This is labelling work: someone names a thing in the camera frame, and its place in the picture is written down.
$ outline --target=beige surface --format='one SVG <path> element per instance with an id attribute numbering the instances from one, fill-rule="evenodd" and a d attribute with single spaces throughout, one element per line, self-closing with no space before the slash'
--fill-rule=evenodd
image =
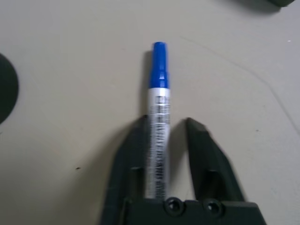
<path id="1" fill-rule="evenodd" d="M 193 196 L 179 124 L 191 116 L 267 223 L 299 224 L 299 10 L 300 0 L 280 12 L 264 0 L 2 0 L 0 52 L 20 96 L 0 125 L 0 224 L 96 224 L 112 155 L 145 113 L 158 40 L 177 126 L 171 194 Z"/>

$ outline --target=marker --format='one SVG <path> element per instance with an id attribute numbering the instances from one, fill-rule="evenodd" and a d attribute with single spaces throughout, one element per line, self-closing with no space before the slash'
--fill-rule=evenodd
<path id="1" fill-rule="evenodd" d="M 150 149 L 147 154 L 145 197 L 165 199 L 169 183 L 170 89 L 166 44 L 163 42 L 153 45 L 148 114 Z"/>

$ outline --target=black screw head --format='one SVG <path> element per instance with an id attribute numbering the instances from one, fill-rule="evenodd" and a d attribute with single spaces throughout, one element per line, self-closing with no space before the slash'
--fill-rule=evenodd
<path id="1" fill-rule="evenodd" d="M 223 215 L 223 206 L 216 199 L 206 199 L 203 201 L 205 210 L 213 217 L 220 217 Z"/>
<path id="2" fill-rule="evenodd" d="M 180 199 L 172 197 L 164 202 L 164 208 L 170 216 L 178 217 L 182 215 L 185 205 Z"/>

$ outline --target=scratch on surface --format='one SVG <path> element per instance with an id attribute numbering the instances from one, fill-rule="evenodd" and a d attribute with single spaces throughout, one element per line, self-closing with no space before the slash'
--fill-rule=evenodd
<path id="1" fill-rule="evenodd" d="M 267 86 L 267 88 L 270 90 L 271 94 L 274 96 L 275 100 L 277 101 L 277 103 L 279 104 L 280 108 L 282 109 L 282 111 L 284 112 L 284 114 L 286 115 L 287 119 L 290 121 L 292 127 L 294 128 L 294 130 L 296 131 L 297 135 L 300 137 L 300 129 L 297 127 L 296 123 L 294 122 L 294 120 L 292 119 L 291 115 L 289 114 L 288 110 L 286 109 L 286 107 L 284 106 L 283 102 L 281 101 L 281 99 L 279 98 L 278 94 L 274 91 L 274 89 L 272 88 L 272 86 L 266 82 L 264 79 L 262 79 L 256 72 L 238 64 L 237 62 L 234 62 L 226 57 L 224 57 L 223 55 L 219 54 L 218 52 L 194 41 L 194 40 L 191 40 L 189 38 L 186 38 L 184 36 L 180 36 L 181 39 L 187 41 L 187 42 L 190 42 L 190 43 L 193 43 L 201 48 L 204 48 L 206 49 L 207 51 L 213 53 L 214 55 L 226 60 L 227 62 L 235 65 L 236 67 L 248 72 L 249 74 L 251 74 L 253 77 L 255 77 L 257 80 L 259 80 L 261 83 L 263 83 L 265 86 Z"/>

